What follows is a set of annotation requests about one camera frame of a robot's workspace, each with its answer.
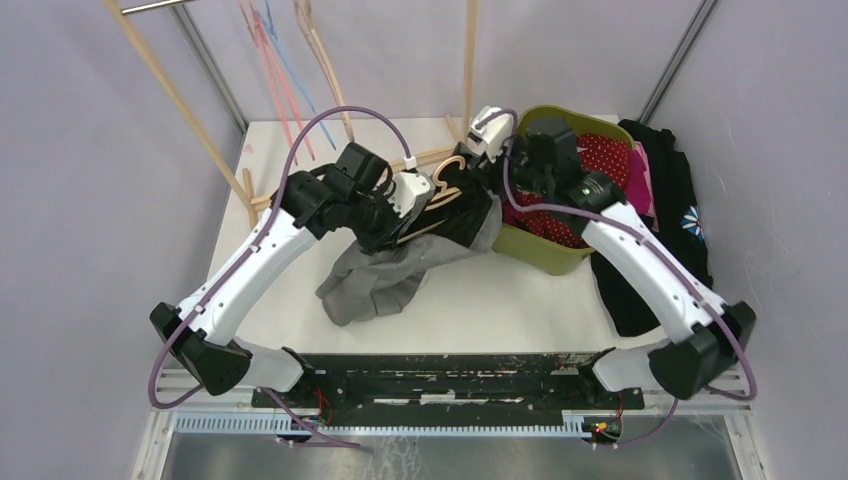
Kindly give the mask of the magenta pleated skirt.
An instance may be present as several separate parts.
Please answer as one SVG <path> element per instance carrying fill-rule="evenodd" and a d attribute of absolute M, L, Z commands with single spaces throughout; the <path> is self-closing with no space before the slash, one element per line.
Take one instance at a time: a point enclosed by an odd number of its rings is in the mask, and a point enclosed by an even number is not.
<path fill-rule="evenodd" d="M 646 160 L 640 153 L 634 153 L 630 147 L 628 164 L 630 167 L 630 177 L 627 186 L 622 191 L 635 210 L 641 216 L 648 219 L 648 225 L 654 231 L 658 231 L 656 212 L 653 205 L 653 192 L 648 182 Z"/>

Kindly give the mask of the wooden hanger with grey skirt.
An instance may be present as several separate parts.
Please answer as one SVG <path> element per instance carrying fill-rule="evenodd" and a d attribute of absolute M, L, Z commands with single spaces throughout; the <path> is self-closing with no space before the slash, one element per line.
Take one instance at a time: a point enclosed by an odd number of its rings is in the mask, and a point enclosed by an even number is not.
<path fill-rule="evenodd" d="M 450 186 L 447 181 L 442 180 L 440 178 L 442 171 L 446 167 L 451 166 L 453 164 L 456 164 L 458 166 L 459 170 L 464 170 L 466 168 L 466 160 L 461 155 L 453 155 L 453 156 L 447 158 L 446 160 L 444 160 L 441 164 L 439 164 L 436 167 L 433 175 L 431 176 L 431 180 L 433 181 L 433 183 L 436 187 L 436 190 L 435 190 L 434 195 L 430 198 L 430 200 L 425 205 L 424 212 L 434 211 L 438 208 L 444 207 L 447 204 L 455 201 L 457 198 L 459 198 L 462 195 L 462 191 L 459 187 Z M 428 233 L 431 230 L 433 230 L 436 227 L 443 224 L 446 220 L 447 220 L 447 218 L 443 217 L 439 221 L 431 222 L 427 226 L 422 226 L 421 228 L 418 228 L 417 230 L 408 232 L 405 235 L 400 236 L 398 238 L 397 243 L 402 244 L 406 241 L 411 240 L 414 237 L 420 236 L 424 233 Z"/>

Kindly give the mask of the grey skirt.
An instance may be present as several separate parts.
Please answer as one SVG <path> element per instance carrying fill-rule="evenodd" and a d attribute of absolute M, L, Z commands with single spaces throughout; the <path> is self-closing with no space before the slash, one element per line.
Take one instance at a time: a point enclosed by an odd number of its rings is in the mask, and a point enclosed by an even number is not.
<path fill-rule="evenodd" d="M 485 196 L 475 208 L 392 250 L 368 255 L 353 242 L 315 295 L 331 322 L 340 327 L 398 314 L 412 301 L 429 270 L 490 251 L 501 222 L 499 202 Z"/>

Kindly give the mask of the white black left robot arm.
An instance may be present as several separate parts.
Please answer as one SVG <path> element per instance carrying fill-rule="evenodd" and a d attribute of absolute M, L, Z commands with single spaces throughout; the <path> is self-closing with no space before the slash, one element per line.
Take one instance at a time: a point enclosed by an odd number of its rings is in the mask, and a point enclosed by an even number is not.
<path fill-rule="evenodd" d="M 426 175 L 395 173 L 388 162 L 350 143 L 334 163 L 289 173 L 219 271 L 177 305 L 156 305 L 150 321 L 167 353 L 208 394 L 254 384 L 273 387 L 287 404 L 303 406 L 315 391 L 304 363 L 285 349 L 239 344 L 242 321 L 279 275 L 325 234 L 347 228 L 368 250 L 390 247 L 433 192 Z"/>

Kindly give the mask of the red polka dot skirt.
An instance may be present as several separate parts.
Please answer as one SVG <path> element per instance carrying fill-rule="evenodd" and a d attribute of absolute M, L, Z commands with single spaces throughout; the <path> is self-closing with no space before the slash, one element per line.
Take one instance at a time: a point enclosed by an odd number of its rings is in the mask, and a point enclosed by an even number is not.
<path fill-rule="evenodd" d="M 584 170 L 605 174 L 621 190 L 630 177 L 629 144 L 600 134 L 577 136 L 577 152 Z M 566 248 L 584 249 L 588 245 L 568 225 L 547 211 L 521 213 L 507 201 L 503 203 L 504 222 Z"/>

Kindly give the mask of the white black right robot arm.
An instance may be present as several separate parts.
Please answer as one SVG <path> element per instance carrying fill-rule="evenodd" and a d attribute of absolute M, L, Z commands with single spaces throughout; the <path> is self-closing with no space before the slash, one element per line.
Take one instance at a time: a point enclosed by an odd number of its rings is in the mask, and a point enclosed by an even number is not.
<path fill-rule="evenodd" d="M 510 109 L 482 112 L 465 144 L 475 172 L 521 213 L 547 212 L 600 253 L 639 295 L 663 329 L 651 345 L 608 350 L 577 382 L 580 400 L 602 408 L 618 391 L 658 387 L 688 400 L 702 390 L 737 401 L 757 397 L 744 342 L 751 307 L 729 304 L 698 280 L 655 237 L 619 185 L 583 168 L 577 135 L 563 118 L 539 119 L 524 134 Z"/>

